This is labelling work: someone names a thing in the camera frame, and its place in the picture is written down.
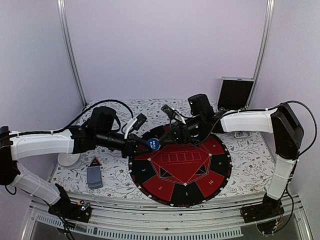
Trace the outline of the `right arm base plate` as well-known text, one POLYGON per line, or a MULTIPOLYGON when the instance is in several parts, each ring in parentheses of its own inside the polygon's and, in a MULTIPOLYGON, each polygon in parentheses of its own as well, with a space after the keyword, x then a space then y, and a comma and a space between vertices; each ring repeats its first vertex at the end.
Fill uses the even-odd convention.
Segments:
POLYGON ((283 215, 285 213, 280 200, 275 200, 265 196, 262 203, 243 206, 240 214, 245 223, 265 220, 268 218, 283 215))

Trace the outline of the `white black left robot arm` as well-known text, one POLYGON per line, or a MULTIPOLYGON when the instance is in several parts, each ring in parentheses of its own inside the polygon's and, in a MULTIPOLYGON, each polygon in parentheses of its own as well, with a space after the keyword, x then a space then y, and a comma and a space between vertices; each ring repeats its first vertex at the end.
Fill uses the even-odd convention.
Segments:
POLYGON ((70 217, 75 211, 74 204, 65 189, 30 172, 18 160, 46 154, 80 154, 98 146, 118 150, 123 158, 151 152, 146 141, 135 134, 120 134, 117 129, 112 129, 116 117, 114 109, 100 106, 93 109, 85 123, 64 130, 10 132, 8 126, 2 126, 0 184, 17 187, 42 199, 63 217, 70 217))

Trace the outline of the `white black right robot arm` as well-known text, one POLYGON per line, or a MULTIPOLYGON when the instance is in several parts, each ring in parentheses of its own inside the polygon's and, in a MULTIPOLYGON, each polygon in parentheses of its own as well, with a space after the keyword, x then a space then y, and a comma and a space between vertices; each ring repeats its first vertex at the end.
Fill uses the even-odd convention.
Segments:
POLYGON ((188 103, 190 117, 167 104, 161 107, 169 118, 169 129, 161 137, 161 144, 169 142, 187 148, 203 144, 212 134, 237 132, 272 136, 275 165, 262 203, 257 206, 260 216, 269 218, 280 208, 301 155, 304 129, 290 102, 265 109, 220 109, 217 112, 205 94, 191 96, 188 103))

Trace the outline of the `blue small blind button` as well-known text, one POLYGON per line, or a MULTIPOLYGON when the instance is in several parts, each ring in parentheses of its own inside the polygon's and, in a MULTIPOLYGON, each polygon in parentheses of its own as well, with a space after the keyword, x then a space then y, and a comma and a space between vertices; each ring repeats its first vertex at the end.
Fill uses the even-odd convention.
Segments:
POLYGON ((153 149, 153 152, 156 152, 160 149, 161 145, 160 145, 160 142, 157 141, 157 140, 153 140, 153 139, 148 139, 147 140, 147 145, 153 149))

